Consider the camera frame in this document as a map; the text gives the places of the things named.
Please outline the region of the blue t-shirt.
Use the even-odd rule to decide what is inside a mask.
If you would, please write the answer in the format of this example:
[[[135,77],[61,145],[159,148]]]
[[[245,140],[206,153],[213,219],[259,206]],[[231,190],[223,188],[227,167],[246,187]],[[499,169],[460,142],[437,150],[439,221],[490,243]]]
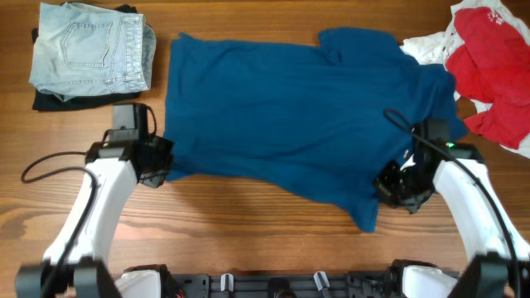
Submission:
[[[190,175],[264,180],[344,209],[372,233],[373,180],[403,163],[412,138],[384,117],[447,122],[457,117],[455,78],[422,65],[383,31],[328,29],[317,46],[204,41],[171,43],[165,137],[174,142],[170,180]]]

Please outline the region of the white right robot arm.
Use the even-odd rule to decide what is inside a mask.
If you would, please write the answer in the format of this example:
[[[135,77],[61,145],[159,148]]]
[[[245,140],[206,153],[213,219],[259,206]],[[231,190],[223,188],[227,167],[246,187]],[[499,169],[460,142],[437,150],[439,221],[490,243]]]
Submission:
[[[442,120],[412,126],[385,116],[412,137],[412,164],[390,161],[373,181],[393,208],[416,213],[434,194],[445,201],[468,259],[458,277],[427,262],[397,260],[387,270],[385,294],[400,297],[516,297],[529,295],[529,244],[514,227],[489,180],[477,148],[448,140]]]

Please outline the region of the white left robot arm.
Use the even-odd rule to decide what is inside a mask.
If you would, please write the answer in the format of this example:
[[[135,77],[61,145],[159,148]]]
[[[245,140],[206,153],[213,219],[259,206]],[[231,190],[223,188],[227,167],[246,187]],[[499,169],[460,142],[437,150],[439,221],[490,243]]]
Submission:
[[[165,265],[132,267],[113,279],[107,262],[123,207],[137,184],[157,188],[168,174],[174,144],[162,137],[96,142],[84,154],[84,181],[65,225],[41,263],[20,267],[19,297],[177,297]]]

